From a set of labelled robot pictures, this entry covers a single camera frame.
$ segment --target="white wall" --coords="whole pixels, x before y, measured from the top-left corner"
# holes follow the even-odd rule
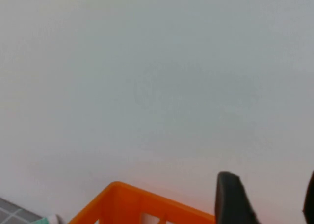
[[[0,0],[0,197],[69,220],[121,180],[302,223],[313,0]]]

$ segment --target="crate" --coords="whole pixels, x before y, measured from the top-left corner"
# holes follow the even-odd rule
[[[214,216],[122,182],[109,184],[69,224],[141,224],[143,215],[158,224],[214,224]]]

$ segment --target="tile floor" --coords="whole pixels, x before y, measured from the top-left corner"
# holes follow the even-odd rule
[[[29,224],[39,219],[40,216],[0,198],[0,224]]]

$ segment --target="black object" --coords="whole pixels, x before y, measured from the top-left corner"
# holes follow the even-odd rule
[[[217,179],[216,224],[259,224],[240,178],[220,172]]]
[[[314,224],[314,172],[306,192],[303,213],[307,224]]]

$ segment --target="gray tile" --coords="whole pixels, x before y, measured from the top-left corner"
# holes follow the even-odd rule
[[[8,216],[9,214],[0,210],[0,223],[2,223]]]
[[[34,222],[34,221],[41,219],[40,216],[38,216],[34,213],[31,213],[31,212],[28,212],[26,210],[23,210],[23,209],[21,211],[17,212],[15,215],[19,216],[19,217],[21,217],[21,218],[23,218],[29,222]]]
[[[19,206],[16,206],[9,201],[0,198],[0,207],[5,209],[6,211],[13,213],[16,210],[20,209]]]
[[[7,220],[4,224],[25,224],[26,222],[17,219],[16,217],[11,217],[9,220]]]

